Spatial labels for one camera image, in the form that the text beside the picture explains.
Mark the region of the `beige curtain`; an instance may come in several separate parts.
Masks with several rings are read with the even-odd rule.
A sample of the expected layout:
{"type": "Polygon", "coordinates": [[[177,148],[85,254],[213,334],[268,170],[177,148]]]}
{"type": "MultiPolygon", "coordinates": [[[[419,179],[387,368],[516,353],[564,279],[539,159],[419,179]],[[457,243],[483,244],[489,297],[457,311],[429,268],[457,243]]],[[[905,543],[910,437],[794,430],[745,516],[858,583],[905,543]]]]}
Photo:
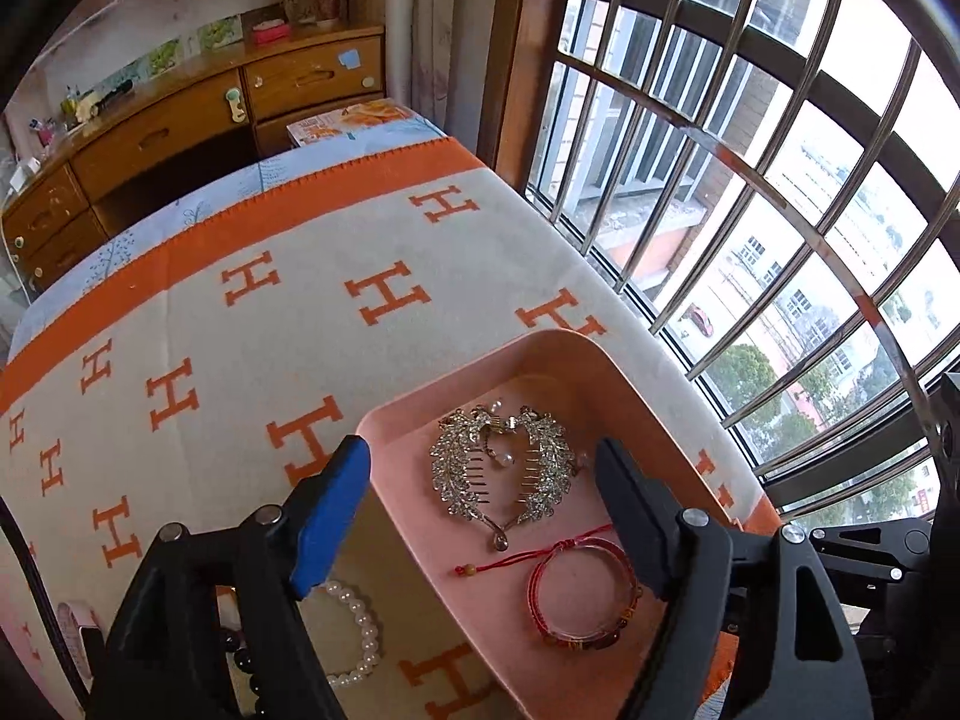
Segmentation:
{"type": "Polygon", "coordinates": [[[477,148],[496,0],[350,0],[386,28],[387,94],[477,148]]]}

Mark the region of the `metal window grille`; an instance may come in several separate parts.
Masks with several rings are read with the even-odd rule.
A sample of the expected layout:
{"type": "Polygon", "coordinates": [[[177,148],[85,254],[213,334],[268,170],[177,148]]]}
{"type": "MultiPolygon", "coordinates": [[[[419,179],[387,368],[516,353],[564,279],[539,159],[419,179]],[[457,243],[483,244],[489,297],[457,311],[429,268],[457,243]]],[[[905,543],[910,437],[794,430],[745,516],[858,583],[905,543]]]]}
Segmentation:
{"type": "Polygon", "coordinates": [[[895,0],[553,0],[524,190],[783,514],[925,517],[958,367],[958,82],[895,0]]]}

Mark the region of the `pink smart watch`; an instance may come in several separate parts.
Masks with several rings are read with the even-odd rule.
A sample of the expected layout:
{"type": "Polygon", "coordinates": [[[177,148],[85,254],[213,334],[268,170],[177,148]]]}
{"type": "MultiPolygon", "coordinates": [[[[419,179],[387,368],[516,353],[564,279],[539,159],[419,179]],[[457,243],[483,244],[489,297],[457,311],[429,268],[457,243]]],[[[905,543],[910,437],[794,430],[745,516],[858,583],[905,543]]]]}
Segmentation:
{"type": "Polygon", "coordinates": [[[104,649],[98,616],[83,601],[60,601],[55,614],[73,665],[85,681],[91,681],[104,649]]]}

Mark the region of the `light blue bed sheet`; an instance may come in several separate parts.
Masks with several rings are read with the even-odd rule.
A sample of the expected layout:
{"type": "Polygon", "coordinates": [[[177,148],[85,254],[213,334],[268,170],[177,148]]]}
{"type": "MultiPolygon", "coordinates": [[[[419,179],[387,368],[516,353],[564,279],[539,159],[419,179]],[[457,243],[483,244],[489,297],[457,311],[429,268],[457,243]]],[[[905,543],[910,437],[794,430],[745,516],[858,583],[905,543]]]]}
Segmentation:
{"type": "Polygon", "coordinates": [[[187,231],[242,200],[252,199],[265,190],[281,187],[299,177],[363,156],[443,137],[441,128],[420,115],[414,115],[410,119],[362,128],[290,149],[187,193],[182,199],[168,203],[121,232],[117,238],[96,247],[32,301],[14,329],[5,362],[13,361],[39,333],[94,286],[179,232],[187,231]]]}

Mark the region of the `wooden desk with drawers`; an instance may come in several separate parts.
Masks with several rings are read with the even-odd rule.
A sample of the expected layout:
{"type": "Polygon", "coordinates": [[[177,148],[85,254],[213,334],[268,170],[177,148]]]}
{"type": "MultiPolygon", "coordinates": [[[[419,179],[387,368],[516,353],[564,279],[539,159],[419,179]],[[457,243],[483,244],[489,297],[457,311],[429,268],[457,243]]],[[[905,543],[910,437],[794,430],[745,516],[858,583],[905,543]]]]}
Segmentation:
{"type": "Polygon", "coordinates": [[[2,215],[14,279],[46,291],[99,245],[184,193],[290,146],[302,117],[386,93],[377,23],[296,28],[187,60],[53,147],[2,215]]]}

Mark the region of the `orange beige H blanket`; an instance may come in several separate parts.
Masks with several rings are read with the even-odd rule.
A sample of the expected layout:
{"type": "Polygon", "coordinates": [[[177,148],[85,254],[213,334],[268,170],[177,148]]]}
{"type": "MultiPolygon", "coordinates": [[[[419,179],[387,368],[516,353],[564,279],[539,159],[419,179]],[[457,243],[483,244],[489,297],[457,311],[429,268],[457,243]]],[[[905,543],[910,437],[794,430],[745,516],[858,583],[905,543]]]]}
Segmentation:
{"type": "Polygon", "coordinates": [[[530,551],[607,525],[592,472],[512,532],[511,566],[431,489],[439,420],[496,400],[551,413],[583,463],[612,436],[682,504],[778,528],[674,358],[451,138],[265,190],[94,286],[3,371],[2,493],[50,600],[109,628],[166,523],[234,527],[356,434],[370,483],[301,605],[347,715],[613,717],[661,603],[575,652],[526,600],[530,551]]]}

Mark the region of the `silver rhinestone hair claw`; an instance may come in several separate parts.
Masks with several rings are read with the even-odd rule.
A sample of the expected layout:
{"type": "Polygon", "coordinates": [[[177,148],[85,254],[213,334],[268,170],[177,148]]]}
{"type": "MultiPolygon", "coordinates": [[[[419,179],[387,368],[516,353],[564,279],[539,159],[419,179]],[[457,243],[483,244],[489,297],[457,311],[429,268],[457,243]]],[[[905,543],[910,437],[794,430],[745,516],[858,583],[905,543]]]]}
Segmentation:
{"type": "Polygon", "coordinates": [[[553,517],[578,473],[565,426],[530,405],[457,408],[439,420],[430,447],[431,489],[444,512],[487,528],[495,553],[517,528],[553,517]]]}

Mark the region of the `orange magazine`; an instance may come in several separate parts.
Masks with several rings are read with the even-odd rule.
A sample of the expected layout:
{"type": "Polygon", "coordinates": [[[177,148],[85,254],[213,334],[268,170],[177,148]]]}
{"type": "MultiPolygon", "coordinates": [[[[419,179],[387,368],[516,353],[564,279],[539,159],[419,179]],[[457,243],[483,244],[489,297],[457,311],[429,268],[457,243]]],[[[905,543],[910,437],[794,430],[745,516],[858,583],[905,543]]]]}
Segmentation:
{"type": "Polygon", "coordinates": [[[309,115],[306,119],[286,126],[290,142],[302,148],[327,138],[351,137],[353,133],[381,127],[392,122],[404,122],[413,119],[415,114],[402,104],[389,98],[373,99],[366,103],[350,104],[329,112],[309,115]]]}

